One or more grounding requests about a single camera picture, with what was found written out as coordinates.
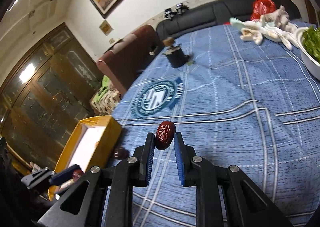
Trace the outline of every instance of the metal pin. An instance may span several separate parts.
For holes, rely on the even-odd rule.
[[[231,172],[238,172],[239,168],[237,166],[235,166],[235,165],[232,165],[232,166],[230,166],[230,171]]]
[[[130,157],[128,158],[128,163],[132,164],[132,163],[136,163],[137,162],[137,158],[136,157]]]
[[[202,158],[201,158],[200,156],[194,156],[194,157],[192,158],[192,160],[193,160],[194,162],[201,162],[201,161],[202,161]]]
[[[100,171],[100,168],[98,166],[93,166],[90,168],[91,173],[98,173]]]

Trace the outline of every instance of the brown armchair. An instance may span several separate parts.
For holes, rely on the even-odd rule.
[[[144,25],[105,52],[97,61],[97,67],[123,95],[163,48],[153,27]]]

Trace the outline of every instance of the open cardboard box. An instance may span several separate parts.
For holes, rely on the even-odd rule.
[[[78,164],[83,172],[92,166],[105,167],[120,133],[121,126],[112,116],[80,120],[60,155],[55,172],[74,164]],[[49,188],[50,200],[58,189],[57,186]]]

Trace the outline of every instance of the green lettuce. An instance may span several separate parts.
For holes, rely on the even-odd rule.
[[[320,63],[320,30],[314,27],[308,28],[303,33],[303,47],[318,63]]]

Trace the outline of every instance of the bowl of lettuce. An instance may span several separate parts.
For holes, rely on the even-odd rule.
[[[298,28],[294,37],[306,68],[315,78],[320,80],[320,30],[314,27]]]

